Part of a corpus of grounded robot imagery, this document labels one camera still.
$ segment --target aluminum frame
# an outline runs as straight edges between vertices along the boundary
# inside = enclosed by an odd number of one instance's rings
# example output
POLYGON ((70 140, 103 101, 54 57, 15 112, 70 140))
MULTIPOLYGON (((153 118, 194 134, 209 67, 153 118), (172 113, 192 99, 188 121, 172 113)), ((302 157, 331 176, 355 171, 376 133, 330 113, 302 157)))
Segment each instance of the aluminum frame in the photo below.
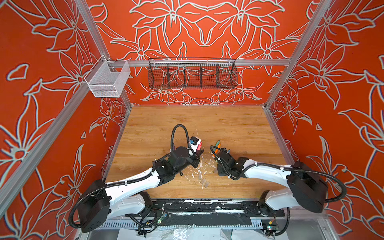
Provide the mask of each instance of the aluminum frame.
POLYGON ((107 46, 105 45, 103 38, 98 30, 98 27, 93 20, 93 16, 91 11, 89 10, 88 4, 85 0, 74 0, 76 6, 83 17, 85 25, 87 25, 89 33, 92 36, 93 41, 96 44, 97 49, 99 50, 100 55, 104 55, 107 60, 111 60, 111 56, 109 55, 107 46))
POLYGON ((80 85, 79 89, 61 110, 47 131, 39 139, 33 149, 23 159, 15 172, 0 189, 0 218, 19 194, 21 188, 35 171, 40 161, 45 156, 57 136, 61 133, 73 113, 88 94, 89 88, 86 83, 80 85))
POLYGON ((121 128, 120 128, 120 131, 119 131, 119 135, 116 139, 116 142, 115 142, 115 145, 113 147, 113 150, 112 150, 112 153, 111 153, 111 156, 109 157, 109 160, 108 160, 108 163, 107 163, 107 167, 105 169, 105 172, 103 174, 103 178, 102 180, 105 182, 105 180, 107 179, 107 176, 108 176, 108 173, 109 173, 109 170, 111 169, 111 166, 112 166, 112 163, 113 163, 113 159, 116 155, 116 152, 117 152, 117 149, 118 149, 118 146, 119 146, 119 143, 120 143, 120 140, 121 140, 121 137, 124 133, 124 129, 125 129, 125 126, 127 125, 127 121, 128 121, 128 117, 129 117, 129 114, 131 113, 131 110, 132 110, 132 104, 130 103, 128 97, 127 97, 127 93, 123 90, 123 92, 121 93, 121 96, 120 96, 126 107, 127 107, 127 113, 124 117, 124 121, 122 122, 122 125, 121 125, 121 128))
MULTIPOLYGON (((191 60, 162 60, 161 62, 167 61, 168 63, 180 63, 180 62, 190 62, 191 60)), ((128 60, 127 61, 130 67, 148 67, 148 60, 128 60)), ((196 61, 198 63, 207 62, 206 60, 196 61)), ((236 59, 236 66, 288 66, 291 64, 290 59, 236 59)), ((124 66, 125 61, 109 61, 108 65, 114 68, 121 68, 124 66)))
POLYGON ((301 54, 303 53, 305 46, 309 42, 311 36, 316 30, 316 27, 319 25, 319 22, 321 18, 324 16, 325 11, 328 9, 329 5, 331 4, 332 0, 322 0, 320 4, 317 6, 312 18, 308 22, 308 26, 306 30, 304 31, 301 39, 299 40, 299 43, 297 44, 292 57, 290 64, 284 69, 283 73, 281 74, 281 77, 277 81, 274 91, 271 93, 269 98, 267 99, 265 105, 268 109, 271 108, 273 102, 275 101, 278 93, 280 92, 280 89, 283 87, 283 84, 285 81, 287 81, 288 76, 291 74, 293 69, 296 66, 297 61, 299 60, 301 54))
POLYGON ((292 157, 287 145, 284 142, 283 136, 281 135, 279 129, 277 128, 275 119, 273 118, 271 112, 265 106, 263 106, 263 110, 264 110, 264 114, 268 120, 269 126, 271 127, 272 133, 275 136, 277 144, 279 145, 281 153, 283 154, 285 162, 287 164, 290 164, 290 165, 294 164, 295 161, 293 160, 293 157, 292 157))
POLYGON ((326 240, 340 240, 329 218, 319 218, 317 222, 326 240))

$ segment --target black wire basket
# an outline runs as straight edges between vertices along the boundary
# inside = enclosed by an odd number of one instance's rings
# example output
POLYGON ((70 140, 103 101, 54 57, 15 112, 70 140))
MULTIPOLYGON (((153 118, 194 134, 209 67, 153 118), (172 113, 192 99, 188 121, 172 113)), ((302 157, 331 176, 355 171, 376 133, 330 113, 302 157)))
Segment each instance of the black wire basket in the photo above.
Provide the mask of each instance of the black wire basket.
POLYGON ((151 58, 148 82, 151 89, 234 89, 235 59, 151 58))

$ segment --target floral pattern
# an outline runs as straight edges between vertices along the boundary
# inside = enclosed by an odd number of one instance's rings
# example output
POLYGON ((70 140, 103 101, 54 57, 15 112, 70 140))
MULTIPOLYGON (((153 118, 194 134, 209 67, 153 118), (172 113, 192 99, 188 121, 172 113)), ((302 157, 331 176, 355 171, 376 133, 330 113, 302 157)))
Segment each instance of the floral pattern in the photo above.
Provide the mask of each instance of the floral pattern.
MULTIPOLYGON (((193 56, 287 59, 318 5, 317 1, 304 0, 293 10, 289 1, 272 0, 145 0, 118 6, 114 1, 87 2, 116 60, 193 56), (119 9, 129 9, 129 14, 119 9)), ((274 76, 282 70, 280 66, 240 66, 239 85, 232 90, 164 91, 150 89, 147 70, 134 67, 135 74, 125 89, 136 105, 260 105, 268 99, 278 80, 274 76)), ((177 71, 172 76, 177 81, 177 71)))
MULTIPOLYGON (((73 0, 7 0, 0 11, 2 22, 11 23, 0 26, 7 36, 1 39, 6 46, 0 70, 1 188, 100 55, 73 0)), ((69 211, 100 178, 127 112, 121 98, 95 98, 89 92, 0 219, 0 239, 73 239, 69 211), (98 123, 102 131, 87 132, 98 123)))
POLYGON ((384 238, 383 13, 383 2, 333 0, 271 107, 292 157, 346 185, 325 206, 341 239, 384 238))

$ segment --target white mesh basket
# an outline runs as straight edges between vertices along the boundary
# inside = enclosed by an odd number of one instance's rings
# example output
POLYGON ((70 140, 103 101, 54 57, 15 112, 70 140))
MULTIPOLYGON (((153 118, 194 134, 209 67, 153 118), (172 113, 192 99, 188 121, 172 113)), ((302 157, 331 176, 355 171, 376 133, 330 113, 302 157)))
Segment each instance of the white mesh basket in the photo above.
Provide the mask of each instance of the white mesh basket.
POLYGON ((120 72, 111 70, 108 61, 102 56, 85 77, 85 81, 95 97, 120 97, 131 69, 126 61, 120 72))

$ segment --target ventilation grille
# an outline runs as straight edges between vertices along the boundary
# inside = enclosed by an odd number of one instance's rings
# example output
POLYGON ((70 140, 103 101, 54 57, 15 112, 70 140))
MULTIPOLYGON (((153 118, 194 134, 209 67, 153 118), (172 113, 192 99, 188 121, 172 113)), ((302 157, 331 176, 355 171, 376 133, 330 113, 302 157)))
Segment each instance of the ventilation grille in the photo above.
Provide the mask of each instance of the ventilation grille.
POLYGON ((233 89, 237 87, 234 59, 149 59, 151 89, 233 89))
MULTIPOLYGON (((192 225, 190 227, 192 228, 221 228, 221 229, 262 229, 263 224, 260 219, 251 219, 252 225, 192 225)), ((119 220, 106 220, 105 223, 103 223, 99 230, 101 229, 120 229, 120 228, 126 228, 131 230, 137 230, 138 225, 133 222, 131 219, 119 219, 119 220)), ((186 225, 168 225, 168 226, 158 226, 158 230, 166 230, 166 229, 174 229, 174 228, 182 228, 187 227, 186 225)))

